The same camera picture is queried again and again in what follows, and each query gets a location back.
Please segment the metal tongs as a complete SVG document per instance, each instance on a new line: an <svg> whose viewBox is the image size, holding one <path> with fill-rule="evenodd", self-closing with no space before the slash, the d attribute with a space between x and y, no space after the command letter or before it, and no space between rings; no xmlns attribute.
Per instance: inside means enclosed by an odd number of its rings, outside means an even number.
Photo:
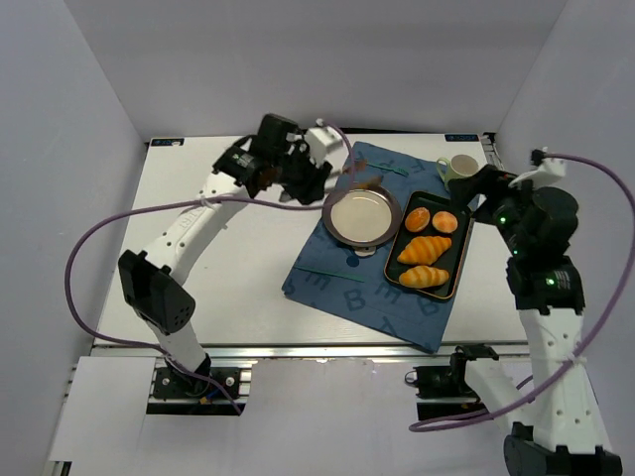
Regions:
<svg viewBox="0 0 635 476"><path fill-rule="evenodd" d="M346 166L339 170L333 170L329 174L327 180L339 179L340 177L346 177L346 176L349 176L352 179L356 173L363 172L365 169L368 168L368 166L369 164L365 159L359 159L359 160L354 159L351 166ZM347 186L347 189L357 189L357 188L369 189L375 186L379 186L382 183L382 180L383 179L381 176L375 176L368 180L360 181L360 182L357 182L354 180L352 184L349 184ZM338 187L336 186L336 183L334 182L332 185L327 186L323 190L322 197L327 197L329 194L337 190L338 190ZM279 196L279 201L281 203L288 203L294 200L295 199L286 191L282 191Z"/></svg>

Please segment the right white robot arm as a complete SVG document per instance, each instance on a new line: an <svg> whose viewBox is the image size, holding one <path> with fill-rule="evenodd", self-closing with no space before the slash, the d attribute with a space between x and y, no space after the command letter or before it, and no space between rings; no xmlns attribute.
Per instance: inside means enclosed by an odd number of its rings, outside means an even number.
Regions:
<svg viewBox="0 0 635 476"><path fill-rule="evenodd" d="M505 430L503 456L511 475L620 475L592 393L581 344L585 300L577 268L567 256L577 229L576 200L540 186L536 174L518 178L492 166L448 183L451 200L485 199L473 217L493 225L511 257L507 283L526 333L533 392L521 395L500 363L458 351L463 381Z"/></svg>

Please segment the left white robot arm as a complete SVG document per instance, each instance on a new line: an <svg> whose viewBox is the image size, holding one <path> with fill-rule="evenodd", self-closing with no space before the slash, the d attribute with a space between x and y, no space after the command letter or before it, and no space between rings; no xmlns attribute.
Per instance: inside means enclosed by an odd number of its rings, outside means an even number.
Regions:
<svg viewBox="0 0 635 476"><path fill-rule="evenodd" d="M195 301L185 289L191 269L248 200L269 186L280 185L286 201L322 200L332 176L326 158L341 146L341 136L323 121L302 131L289 119L265 115L255 134L236 140L214 162L193 205L141 251L119 258L124 300L153 331L188 396L201 397L211 386L210 359L191 325Z"/></svg>

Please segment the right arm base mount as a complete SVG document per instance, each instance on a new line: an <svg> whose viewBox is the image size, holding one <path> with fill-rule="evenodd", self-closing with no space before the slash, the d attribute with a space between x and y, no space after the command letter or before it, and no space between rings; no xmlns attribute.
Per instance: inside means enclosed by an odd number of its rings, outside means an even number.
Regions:
<svg viewBox="0 0 635 476"><path fill-rule="evenodd" d="M496 351L486 344L458 345L445 366L419 366L404 376L406 385L417 389L422 399L470 397L477 394L464 380L466 364L479 359L499 360Z"/></svg>

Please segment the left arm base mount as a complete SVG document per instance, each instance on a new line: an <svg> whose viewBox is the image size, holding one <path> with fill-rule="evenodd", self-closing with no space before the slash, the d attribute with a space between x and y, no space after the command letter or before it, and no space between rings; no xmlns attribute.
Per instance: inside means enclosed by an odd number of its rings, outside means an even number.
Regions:
<svg viewBox="0 0 635 476"><path fill-rule="evenodd" d="M184 373L166 359L156 368L150 397L162 402L197 401L203 405L237 401L246 393L246 370L226 364L213 364L209 357L195 370L198 377Z"/></svg>

